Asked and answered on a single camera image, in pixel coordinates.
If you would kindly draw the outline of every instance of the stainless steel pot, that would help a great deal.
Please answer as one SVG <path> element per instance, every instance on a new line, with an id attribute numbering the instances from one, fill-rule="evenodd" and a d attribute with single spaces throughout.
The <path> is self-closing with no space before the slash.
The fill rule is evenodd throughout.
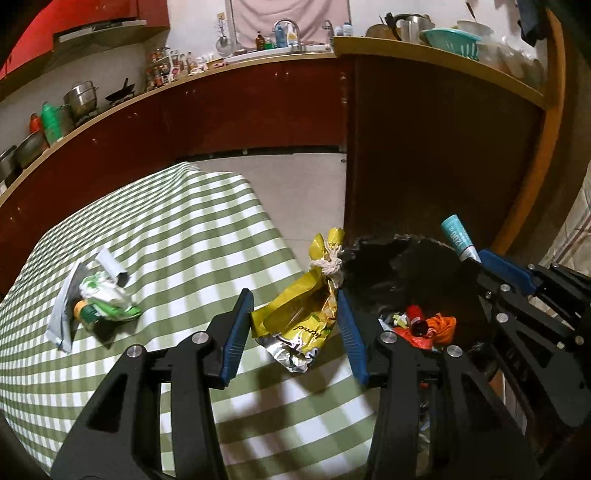
<path id="1" fill-rule="evenodd" d="M 18 164 L 24 170 L 47 149 L 47 141 L 41 130 L 33 132 L 14 151 Z"/>
<path id="2" fill-rule="evenodd" d="M 16 149 L 17 146 L 13 145 L 0 154 L 0 183 L 4 182 L 7 188 L 17 179 L 20 172 L 22 172 L 21 167 L 14 157 L 14 151 Z"/>
<path id="3" fill-rule="evenodd" d="M 79 120 L 96 109 L 96 91 L 98 87 L 91 80 L 74 85 L 72 90 L 64 95 L 64 103 L 70 105 L 74 120 Z"/>

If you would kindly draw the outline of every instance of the faucet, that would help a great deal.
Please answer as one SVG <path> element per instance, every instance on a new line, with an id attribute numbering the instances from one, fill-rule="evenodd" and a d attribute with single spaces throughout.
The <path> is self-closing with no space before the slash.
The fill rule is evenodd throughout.
<path id="1" fill-rule="evenodd" d="M 304 51 L 304 47 L 301 44 L 300 27 L 291 18 L 282 18 L 281 20 L 277 20 L 275 22 L 275 25 L 273 25 L 273 33 L 275 33 L 275 29 L 277 28 L 277 25 L 280 24 L 281 22 L 289 22 L 295 28 L 295 34 L 297 36 L 297 47 L 296 46 L 292 46 L 291 47 L 291 51 L 303 52 Z"/>
<path id="2" fill-rule="evenodd" d="M 329 35 L 329 42 L 331 47 L 335 47 L 335 29 L 332 26 L 332 22 L 328 19 L 324 21 L 324 25 L 322 25 L 322 30 L 328 30 Z"/>

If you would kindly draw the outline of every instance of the pink curtain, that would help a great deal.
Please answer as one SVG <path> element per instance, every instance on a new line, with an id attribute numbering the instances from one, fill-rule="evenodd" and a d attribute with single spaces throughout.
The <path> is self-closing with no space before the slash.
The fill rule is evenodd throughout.
<path id="1" fill-rule="evenodd" d="M 291 18 L 300 27 L 302 42 L 326 43 L 322 25 L 326 19 L 333 25 L 349 21 L 347 0 L 232 0 L 238 41 L 246 48 L 255 47 L 256 32 L 271 37 L 273 25 L 282 18 Z"/>

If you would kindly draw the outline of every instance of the plastic colander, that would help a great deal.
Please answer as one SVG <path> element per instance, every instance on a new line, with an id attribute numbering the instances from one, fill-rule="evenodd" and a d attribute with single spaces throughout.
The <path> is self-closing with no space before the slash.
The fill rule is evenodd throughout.
<path id="1" fill-rule="evenodd" d="M 424 36 L 432 47 L 478 60 L 476 42 L 482 40 L 478 35 L 453 28 L 432 28 L 431 30 L 423 30 L 421 36 Z"/>

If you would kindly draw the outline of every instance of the red bottle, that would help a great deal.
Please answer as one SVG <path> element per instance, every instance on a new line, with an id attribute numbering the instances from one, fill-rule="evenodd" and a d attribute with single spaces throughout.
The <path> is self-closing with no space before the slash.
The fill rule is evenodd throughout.
<path id="1" fill-rule="evenodd" d="M 410 324 L 410 333 L 415 337 L 422 337 L 429 331 L 429 325 L 421 307 L 418 305 L 409 305 L 407 307 L 407 317 Z"/>
<path id="2" fill-rule="evenodd" d="M 41 118 L 34 113 L 31 115 L 31 121 L 29 122 L 29 133 L 35 133 L 37 130 L 43 131 L 43 124 Z"/>

